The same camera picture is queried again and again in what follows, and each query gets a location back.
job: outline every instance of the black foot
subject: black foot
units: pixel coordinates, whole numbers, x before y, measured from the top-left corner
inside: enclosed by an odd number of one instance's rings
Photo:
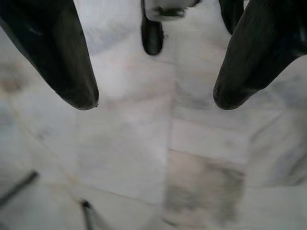
[[[145,0],[141,0],[142,8],[142,44],[148,55],[158,55],[163,47],[163,29],[161,22],[150,21],[145,15]]]
[[[225,23],[226,29],[232,35],[236,25],[238,24],[243,11],[243,0],[219,0],[221,6],[221,14]]]

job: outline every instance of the black rubber foot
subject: black rubber foot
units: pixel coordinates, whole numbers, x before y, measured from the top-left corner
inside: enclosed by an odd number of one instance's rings
[[[161,22],[150,21],[145,15],[144,0],[141,0],[141,35],[144,51],[148,55],[158,55],[163,47],[163,28]]]
[[[221,14],[228,32],[232,35],[244,11],[243,0],[219,0]]]

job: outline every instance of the marble floor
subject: marble floor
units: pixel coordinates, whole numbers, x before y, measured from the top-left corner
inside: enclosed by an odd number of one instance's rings
[[[0,210],[1,230],[83,230],[80,199],[104,230],[307,229],[307,57],[223,111],[217,0],[164,23],[156,57],[142,50],[138,0],[75,4],[96,109],[62,101],[0,30],[0,193],[41,175]]]

